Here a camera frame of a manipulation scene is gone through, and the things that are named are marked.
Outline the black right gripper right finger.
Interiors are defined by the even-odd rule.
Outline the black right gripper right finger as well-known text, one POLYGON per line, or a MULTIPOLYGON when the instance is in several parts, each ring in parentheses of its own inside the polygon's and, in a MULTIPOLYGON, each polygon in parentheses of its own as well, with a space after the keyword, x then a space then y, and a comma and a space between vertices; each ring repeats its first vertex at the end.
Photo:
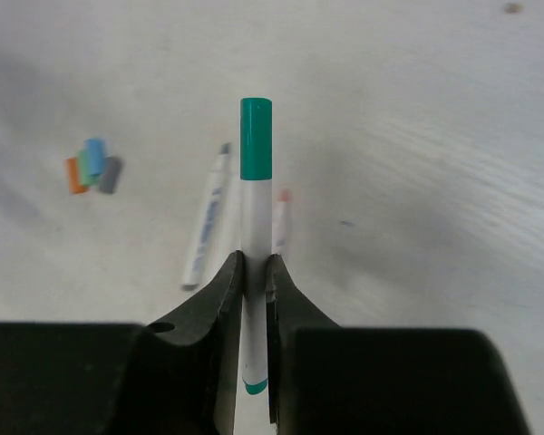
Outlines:
POLYGON ((500 352, 465 328, 345 327, 267 261, 269 417, 280 434, 527 434, 500 352))

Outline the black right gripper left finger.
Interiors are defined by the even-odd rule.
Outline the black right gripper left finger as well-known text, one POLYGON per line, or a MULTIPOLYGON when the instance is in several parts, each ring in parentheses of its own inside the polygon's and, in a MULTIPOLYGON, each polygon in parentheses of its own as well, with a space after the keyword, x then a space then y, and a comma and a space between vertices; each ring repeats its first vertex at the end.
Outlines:
POLYGON ((142 324, 0 323, 0 434, 230 434, 244 258, 142 324))

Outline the grey white marker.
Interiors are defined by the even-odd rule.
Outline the grey white marker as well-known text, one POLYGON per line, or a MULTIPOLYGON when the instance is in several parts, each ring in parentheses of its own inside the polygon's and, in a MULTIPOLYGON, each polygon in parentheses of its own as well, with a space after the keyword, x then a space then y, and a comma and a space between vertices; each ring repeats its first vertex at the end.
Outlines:
POLYGON ((219 153, 207 177, 199 213, 191 233, 186 264, 183 268, 180 288, 184 291, 194 290, 200 284, 210 235, 218 216, 219 204, 226 184, 230 149, 229 142, 219 147, 219 153))

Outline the orange capped white marker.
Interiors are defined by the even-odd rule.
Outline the orange capped white marker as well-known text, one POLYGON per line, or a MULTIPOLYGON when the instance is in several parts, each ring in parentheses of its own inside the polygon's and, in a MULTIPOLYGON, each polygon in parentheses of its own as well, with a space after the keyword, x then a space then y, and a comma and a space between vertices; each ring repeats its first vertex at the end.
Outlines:
POLYGON ((291 233, 291 193, 288 188, 280 190, 273 212, 272 252, 282 256, 287 253, 291 233))

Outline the grey pen cap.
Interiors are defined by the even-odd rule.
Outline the grey pen cap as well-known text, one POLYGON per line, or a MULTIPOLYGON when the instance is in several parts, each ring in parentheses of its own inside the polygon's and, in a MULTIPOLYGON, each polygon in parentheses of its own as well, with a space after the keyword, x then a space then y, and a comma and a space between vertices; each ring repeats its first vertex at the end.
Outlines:
POLYGON ((104 168, 99 177, 98 190, 101 193, 111 195, 115 192, 123 169, 123 160, 118 156, 110 156, 105 159, 104 168))

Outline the orange pen cap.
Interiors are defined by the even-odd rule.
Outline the orange pen cap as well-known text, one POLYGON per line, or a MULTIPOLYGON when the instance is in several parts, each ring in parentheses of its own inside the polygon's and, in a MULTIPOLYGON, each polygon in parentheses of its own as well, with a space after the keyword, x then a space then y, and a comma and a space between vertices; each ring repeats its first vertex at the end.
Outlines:
POLYGON ((66 175, 71 194, 82 194, 88 191, 88 187, 80 180, 77 158, 69 158, 65 161, 66 175))

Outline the light blue pen cap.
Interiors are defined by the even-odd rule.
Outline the light blue pen cap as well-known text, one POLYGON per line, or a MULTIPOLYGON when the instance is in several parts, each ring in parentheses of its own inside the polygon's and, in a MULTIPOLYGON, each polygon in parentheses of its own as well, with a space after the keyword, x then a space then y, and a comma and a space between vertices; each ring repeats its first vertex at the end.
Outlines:
POLYGON ((105 141, 100 138, 90 138, 85 141, 84 149, 89 175, 100 176, 104 171, 107 157, 105 141))

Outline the teal capped white marker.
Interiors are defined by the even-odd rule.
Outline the teal capped white marker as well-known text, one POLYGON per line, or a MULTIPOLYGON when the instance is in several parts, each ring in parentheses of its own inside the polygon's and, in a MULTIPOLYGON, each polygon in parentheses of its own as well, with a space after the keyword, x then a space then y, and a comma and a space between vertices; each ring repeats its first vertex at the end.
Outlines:
POLYGON ((242 381, 258 395, 267 387, 266 264, 272 253, 272 102, 240 101, 240 247, 245 277, 242 301, 242 381))

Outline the light blue white marker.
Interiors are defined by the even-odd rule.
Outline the light blue white marker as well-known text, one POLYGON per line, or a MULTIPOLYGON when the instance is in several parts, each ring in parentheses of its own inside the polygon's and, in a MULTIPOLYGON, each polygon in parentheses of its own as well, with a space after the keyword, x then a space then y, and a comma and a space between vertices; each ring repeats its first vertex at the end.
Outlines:
POLYGON ((239 246, 239 214, 240 214, 240 177, 235 173, 231 176, 221 220, 217 249, 215 251, 215 265, 218 269, 225 263, 228 255, 239 246))

